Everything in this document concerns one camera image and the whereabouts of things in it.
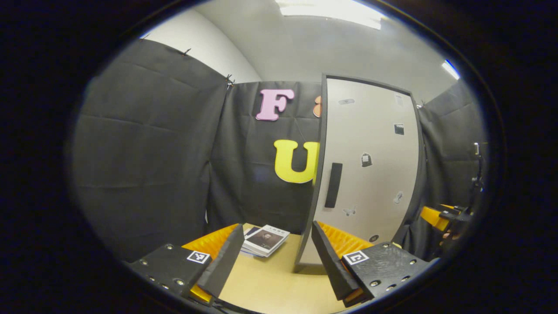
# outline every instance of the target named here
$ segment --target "fluorescent light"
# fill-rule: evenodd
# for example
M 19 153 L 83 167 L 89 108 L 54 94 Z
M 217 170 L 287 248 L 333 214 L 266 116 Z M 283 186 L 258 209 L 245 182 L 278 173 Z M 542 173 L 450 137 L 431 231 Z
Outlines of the fluorescent light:
M 379 30 L 384 15 L 353 0 L 275 0 L 284 16 L 336 18 Z
M 451 74 L 454 79 L 459 79 L 459 74 L 457 73 L 453 65 L 449 62 L 449 60 L 446 60 L 444 61 L 444 63 L 442 63 L 442 68 L 444 68 L 444 70 Z

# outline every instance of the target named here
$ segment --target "door handle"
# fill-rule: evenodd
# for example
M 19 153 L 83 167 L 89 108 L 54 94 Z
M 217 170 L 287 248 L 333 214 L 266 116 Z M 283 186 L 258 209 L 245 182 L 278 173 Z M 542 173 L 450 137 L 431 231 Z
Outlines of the door handle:
M 339 193 L 339 183 L 341 183 L 342 170 L 343 164 L 331 164 L 331 175 L 329 177 L 328 193 L 325 196 L 324 207 L 326 208 L 335 208 L 335 203 L 337 202 L 337 194 Z

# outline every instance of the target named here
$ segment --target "wooden table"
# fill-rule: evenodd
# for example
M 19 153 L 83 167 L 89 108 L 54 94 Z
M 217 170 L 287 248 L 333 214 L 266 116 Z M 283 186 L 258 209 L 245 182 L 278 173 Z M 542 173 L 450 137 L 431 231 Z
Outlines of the wooden table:
M 252 227 L 244 224 L 244 230 Z M 335 298 L 322 266 L 293 272 L 300 238 L 290 234 L 269 258 L 239 254 L 219 298 L 266 314 L 325 314 L 345 310 L 343 301 Z

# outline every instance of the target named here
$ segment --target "stack of books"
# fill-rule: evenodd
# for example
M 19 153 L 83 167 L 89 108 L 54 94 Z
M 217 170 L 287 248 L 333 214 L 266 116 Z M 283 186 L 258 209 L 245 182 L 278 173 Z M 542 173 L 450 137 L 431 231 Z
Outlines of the stack of books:
M 269 257 L 285 240 L 290 232 L 265 225 L 253 227 L 244 232 L 241 251 L 259 257 Z

